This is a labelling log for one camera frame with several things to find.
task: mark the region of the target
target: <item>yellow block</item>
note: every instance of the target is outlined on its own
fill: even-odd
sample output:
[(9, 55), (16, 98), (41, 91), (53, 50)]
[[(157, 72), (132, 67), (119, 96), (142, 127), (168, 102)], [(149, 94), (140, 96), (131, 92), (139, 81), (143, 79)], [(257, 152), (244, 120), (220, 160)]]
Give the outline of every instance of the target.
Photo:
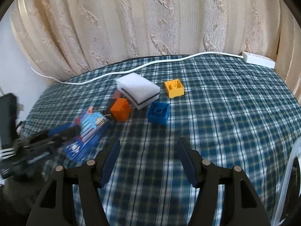
[(184, 87), (179, 79), (164, 82), (165, 90), (169, 98), (184, 95)]

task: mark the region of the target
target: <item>plaid fabric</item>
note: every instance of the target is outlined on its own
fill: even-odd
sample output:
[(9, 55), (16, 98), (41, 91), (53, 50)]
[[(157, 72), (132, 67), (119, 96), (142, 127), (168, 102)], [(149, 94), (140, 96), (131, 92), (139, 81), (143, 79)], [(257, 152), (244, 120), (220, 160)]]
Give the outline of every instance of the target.
[[(97, 69), (70, 81), (82, 82), (99, 75), (128, 70), (161, 56), (135, 59)], [(99, 191), (111, 225), (186, 225), (198, 195), (187, 182), (174, 144), (184, 136), (193, 149), (214, 164), (240, 165), (259, 194), (269, 216), (294, 141), (301, 136), (301, 108), (272, 69), (246, 64), (238, 58), (205, 55), (182, 62), (159, 63), (136, 73), (161, 87), (159, 101), (170, 103), (166, 126), (148, 123), (147, 108), (133, 110), (130, 119), (117, 123), (82, 161), (94, 158), (112, 137), (121, 151), (109, 183)], [(30, 135), (71, 122), (93, 105), (103, 110), (120, 75), (74, 86), (55, 84), (31, 110), (24, 129)], [(180, 79), (181, 97), (169, 99), (164, 82)], [(74, 167), (62, 149), (44, 167), (44, 176), (61, 164)], [(75, 210), (84, 225), (78, 186)], [(220, 187), (214, 224), (219, 224)]]

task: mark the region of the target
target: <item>electrical cord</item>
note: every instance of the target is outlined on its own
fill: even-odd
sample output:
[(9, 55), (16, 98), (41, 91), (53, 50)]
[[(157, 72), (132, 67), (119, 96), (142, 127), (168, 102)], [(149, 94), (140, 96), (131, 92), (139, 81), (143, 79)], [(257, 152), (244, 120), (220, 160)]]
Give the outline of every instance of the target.
[(186, 59), (190, 59), (190, 58), (193, 58), (193, 57), (196, 57), (196, 56), (199, 56), (199, 55), (204, 55), (204, 54), (219, 54), (219, 55), (226, 55), (226, 56), (231, 56), (231, 57), (236, 57), (236, 58), (241, 58), (243, 59), (243, 56), (241, 55), (235, 55), (235, 54), (229, 54), (229, 53), (221, 53), (221, 52), (202, 52), (202, 53), (196, 53), (196, 54), (193, 54), (193, 55), (190, 55), (190, 56), (187, 56), (187, 57), (184, 57), (184, 58), (180, 58), (180, 59), (163, 59), (163, 60), (155, 60), (155, 61), (151, 61), (151, 62), (148, 62), (146, 64), (143, 64), (143, 65), (140, 65), (136, 68), (133, 68), (133, 69), (130, 69), (130, 70), (126, 70), (126, 71), (120, 71), (120, 72), (110, 72), (110, 73), (106, 73), (106, 74), (103, 74), (101, 76), (98, 76), (98, 77), (95, 77), (91, 80), (88, 80), (88, 81), (85, 81), (85, 82), (61, 82), (60, 80), (54, 78), (54, 77), (51, 77), (51, 76), (45, 76), (45, 75), (42, 75), (38, 72), (36, 72), (32, 66), (29, 64), (29, 66), (31, 67), (31, 69), (37, 73), (38, 75), (42, 76), (42, 77), (46, 77), (46, 78), (50, 78), (50, 79), (53, 79), (59, 83), (62, 83), (62, 84), (68, 84), (68, 85), (84, 85), (84, 84), (87, 84), (87, 83), (90, 83), (90, 82), (93, 82), (93, 81), (96, 81), (98, 79), (101, 79), (103, 77), (106, 77), (106, 76), (110, 76), (110, 75), (118, 75), (118, 74), (129, 74), (129, 73), (132, 73), (136, 70), (139, 70), (139, 69), (142, 69), (146, 66), (149, 66), (149, 65), (152, 65), (152, 64), (155, 64), (155, 63), (165, 63), (165, 62), (179, 62), (179, 61), (182, 61), (182, 60), (186, 60)]

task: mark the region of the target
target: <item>white sponge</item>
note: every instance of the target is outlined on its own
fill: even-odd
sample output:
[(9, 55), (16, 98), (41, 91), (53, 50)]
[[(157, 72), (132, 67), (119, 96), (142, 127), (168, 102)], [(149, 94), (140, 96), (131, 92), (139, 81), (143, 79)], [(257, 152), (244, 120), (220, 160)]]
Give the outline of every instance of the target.
[(131, 73), (116, 79), (117, 89), (121, 91), (138, 110), (159, 98), (160, 87), (144, 77)]

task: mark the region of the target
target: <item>plaid tablecloth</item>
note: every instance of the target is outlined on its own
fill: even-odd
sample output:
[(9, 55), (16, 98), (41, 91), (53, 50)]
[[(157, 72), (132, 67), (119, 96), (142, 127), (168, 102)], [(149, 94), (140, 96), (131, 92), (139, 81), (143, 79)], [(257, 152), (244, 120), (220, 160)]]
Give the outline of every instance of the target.
[[(82, 82), (99, 75), (128, 70), (162, 56), (129, 60), (74, 77)], [(272, 69), (246, 64), (229, 56), (205, 55), (176, 63), (159, 63), (136, 73), (161, 87), (159, 101), (170, 103), (166, 126), (148, 123), (147, 108), (133, 110), (117, 123), (82, 161), (94, 158), (112, 137), (121, 151), (109, 183), (99, 191), (111, 225), (186, 225), (198, 195), (187, 182), (174, 144), (184, 136), (203, 158), (218, 166), (240, 165), (250, 178), (269, 216), (294, 141), (301, 136), (301, 108)], [(39, 98), (24, 133), (71, 122), (88, 106), (103, 110), (116, 89), (109, 76), (87, 85), (55, 84)], [(180, 79), (185, 95), (169, 99), (164, 82)], [(63, 150), (44, 167), (44, 176), (61, 164), (74, 167)], [(79, 189), (75, 210), (84, 225)], [(216, 221), (222, 205), (220, 187)]]

